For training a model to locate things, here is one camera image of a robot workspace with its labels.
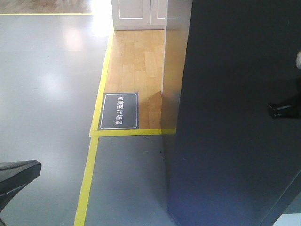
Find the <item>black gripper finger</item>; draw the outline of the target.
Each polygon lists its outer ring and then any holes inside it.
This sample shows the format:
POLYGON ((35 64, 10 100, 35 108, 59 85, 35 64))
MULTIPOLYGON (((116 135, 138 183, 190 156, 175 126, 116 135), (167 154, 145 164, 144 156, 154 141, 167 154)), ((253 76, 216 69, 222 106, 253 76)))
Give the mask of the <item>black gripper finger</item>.
POLYGON ((37 160, 0 163, 0 211, 41 172, 37 160))

